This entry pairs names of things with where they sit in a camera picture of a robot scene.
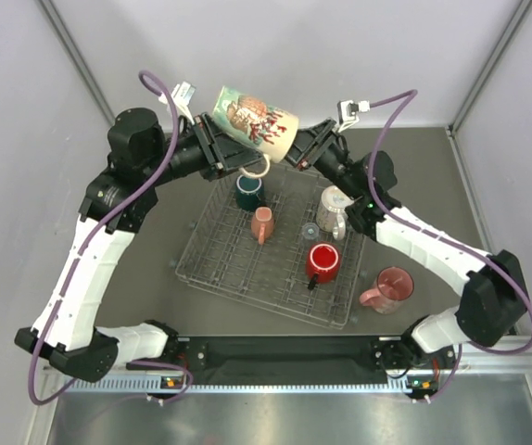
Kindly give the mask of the cream coral pattern mug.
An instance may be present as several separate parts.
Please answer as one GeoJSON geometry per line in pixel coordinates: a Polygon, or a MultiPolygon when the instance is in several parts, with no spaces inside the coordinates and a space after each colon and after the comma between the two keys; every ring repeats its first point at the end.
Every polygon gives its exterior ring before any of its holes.
{"type": "Polygon", "coordinates": [[[297,116],[228,86],[222,87],[211,118],[236,142],[260,152],[265,161],[262,172],[239,169],[243,176],[251,179],[261,179],[273,163],[284,159],[299,128],[297,116]]]}

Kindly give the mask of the dark green mug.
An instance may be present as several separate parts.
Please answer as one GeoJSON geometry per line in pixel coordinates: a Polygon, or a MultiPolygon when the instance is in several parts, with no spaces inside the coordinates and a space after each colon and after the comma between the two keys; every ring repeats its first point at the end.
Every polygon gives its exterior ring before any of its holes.
{"type": "Polygon", "coordinates": [[[234,198],[241,210],[254,212],[265,202],[264,184],[261,178],[239,175],[234,183],[234,198]]]}

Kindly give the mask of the white floral mug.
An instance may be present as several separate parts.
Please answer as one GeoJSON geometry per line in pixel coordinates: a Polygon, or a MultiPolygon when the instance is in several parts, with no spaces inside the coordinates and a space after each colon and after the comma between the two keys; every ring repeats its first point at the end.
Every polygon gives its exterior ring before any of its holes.
{"type": "Polygon", "coordinates": [[[321,194],[316,213],[316,223],[320,230],[329,233],[334,240],[342,240],[348,230],[346,208],[353,200],[335,185],[326,187],[321,194]]]}

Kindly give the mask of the small orange mug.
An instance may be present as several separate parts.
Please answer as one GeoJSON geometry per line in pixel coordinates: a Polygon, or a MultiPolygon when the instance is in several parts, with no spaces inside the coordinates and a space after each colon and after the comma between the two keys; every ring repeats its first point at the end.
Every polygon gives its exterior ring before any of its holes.
{"type": "Polygon", "coordinates": [[[260,245],[272,236],[274,230],[274,218],[269,207],[258,207],[251,220],[251,232],[260,245]]]}

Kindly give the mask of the clear plastic cup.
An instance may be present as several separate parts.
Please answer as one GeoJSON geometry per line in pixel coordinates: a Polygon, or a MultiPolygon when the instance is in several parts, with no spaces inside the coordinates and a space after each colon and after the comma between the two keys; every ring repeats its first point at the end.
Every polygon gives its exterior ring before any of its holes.
{"type": "Polygon", "coordinates": [[[320,228],[315,222],[306,222],[300,229],[300,236],[306,242],[316,242],[320,237],[320,228]]]}

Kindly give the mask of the red mug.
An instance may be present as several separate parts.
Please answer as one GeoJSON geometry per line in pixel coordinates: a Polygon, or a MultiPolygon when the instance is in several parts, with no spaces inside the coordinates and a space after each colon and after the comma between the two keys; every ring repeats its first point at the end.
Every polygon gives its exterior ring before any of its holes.
{"type": "Polygon", "coordinates": [[[341,266],[339,250],[330,243],[313,245],[307,254],[306,275],[309,278],[308,290],[317,285],[334,281],[341,266]]]}

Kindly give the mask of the pink mug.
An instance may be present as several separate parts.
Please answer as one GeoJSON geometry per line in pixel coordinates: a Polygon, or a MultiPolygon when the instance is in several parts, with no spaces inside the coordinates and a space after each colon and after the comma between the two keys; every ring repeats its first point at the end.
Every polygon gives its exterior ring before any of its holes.
{"type": "Polygon", "coordinates": [[[387,267],[375,277],[373,286],[360,295],[359,303],[378,313],[391,314],[412,296],[413,290],[414,282],[406,270],[387,267]]]}

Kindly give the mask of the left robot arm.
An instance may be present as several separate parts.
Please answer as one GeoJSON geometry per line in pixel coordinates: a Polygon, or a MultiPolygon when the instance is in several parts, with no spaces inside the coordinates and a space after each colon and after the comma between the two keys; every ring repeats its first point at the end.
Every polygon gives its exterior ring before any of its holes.
{"type": "Polygon", "coordinates": [[[176,363],[177,333],[157,321],[102,328],[95,317],[118,262],[146,215],[158,203],[156,189],[198,172],[221,179],[262,155],[235,141],[210,115],[166,136],[148,108],[123,111],[108,131],[108,165],[87,186],[70,253],[48,305],[15,343],[59,372],[97,382],[113,367],[149,359],[159,368],[176,363]]]}

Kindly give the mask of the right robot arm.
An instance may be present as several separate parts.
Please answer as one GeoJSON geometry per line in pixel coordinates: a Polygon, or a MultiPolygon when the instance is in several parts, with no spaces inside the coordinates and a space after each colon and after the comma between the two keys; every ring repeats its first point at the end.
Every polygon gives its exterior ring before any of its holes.
{"type": "Polygon", "coordinates": [[[357,233],[404,254],[459,296],[458,306],[419,319],[402,335],[401,354],[410,366],[424,367],[437,351],[462,343],[488,350],[527,313],[517,257],[471,248],[416,217],[388,193],[398,180],[386,152],[375,148],[351,159],[334,121],[326,120],[298,131],[285,160],[300,171],[314,168],[352,199],[348,223],[357,233]]]}

